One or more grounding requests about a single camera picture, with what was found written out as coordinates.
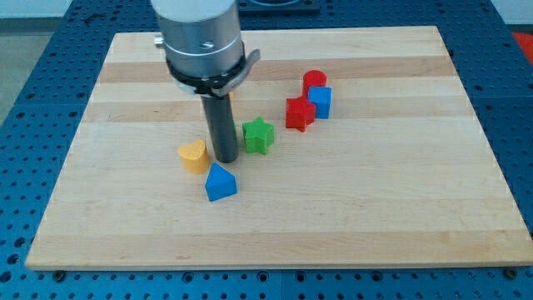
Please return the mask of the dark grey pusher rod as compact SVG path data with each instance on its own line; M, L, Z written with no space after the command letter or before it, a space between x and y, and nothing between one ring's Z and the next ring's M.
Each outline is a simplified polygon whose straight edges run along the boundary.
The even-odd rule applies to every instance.
M216 159L221 163L234 162L238 143L229 96L201 96L201 100Z

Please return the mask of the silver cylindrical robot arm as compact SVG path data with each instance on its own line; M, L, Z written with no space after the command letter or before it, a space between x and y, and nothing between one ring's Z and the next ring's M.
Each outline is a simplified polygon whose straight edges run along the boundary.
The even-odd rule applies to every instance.
M236 0L152 0L168 70L185 91L201 97L216 159L238 157L230 93L261 58L246 52Z

